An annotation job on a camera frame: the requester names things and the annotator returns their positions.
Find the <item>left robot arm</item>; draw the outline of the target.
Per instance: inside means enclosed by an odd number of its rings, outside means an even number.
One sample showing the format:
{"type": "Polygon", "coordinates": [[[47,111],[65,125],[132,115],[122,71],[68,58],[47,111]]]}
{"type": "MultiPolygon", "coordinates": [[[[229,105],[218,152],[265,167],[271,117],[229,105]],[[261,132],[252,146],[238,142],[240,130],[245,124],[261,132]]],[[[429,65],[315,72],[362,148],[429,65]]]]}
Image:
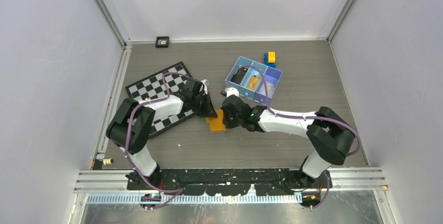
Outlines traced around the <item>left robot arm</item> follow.
{"type": "Polygon", "coordinates": [[[133,165],[140,171],[140,182],[149,190],[160,183],[158,163],[146,146],[153,122],[193,111],[199,117],[217,118],[207,88],[207,80],[189,78],[183,88],[166,97],[136,101],[125,99],[106,130],[106,137],[123,149],[133,165]]]}

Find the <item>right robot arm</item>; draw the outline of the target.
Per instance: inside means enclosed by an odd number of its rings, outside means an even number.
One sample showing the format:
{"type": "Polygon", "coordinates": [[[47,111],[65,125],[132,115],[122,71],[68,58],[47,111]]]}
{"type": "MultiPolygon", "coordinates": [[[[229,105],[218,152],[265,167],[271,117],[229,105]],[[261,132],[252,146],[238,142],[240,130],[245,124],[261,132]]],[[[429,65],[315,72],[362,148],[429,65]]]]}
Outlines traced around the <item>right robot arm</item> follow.
{"type": "Polygon", "coordinates": [[[222,103],[227,128],[241,126],[250,132],[279,132],[307,138],[314,152],[298,170],[298,181],[313,187],[321,174],[332,165],[341,166],[350,151],[357,132],[328,107],[307,113],[287,112],[267,106],[249,106],[238,96],[228,96],[222,103]]]}

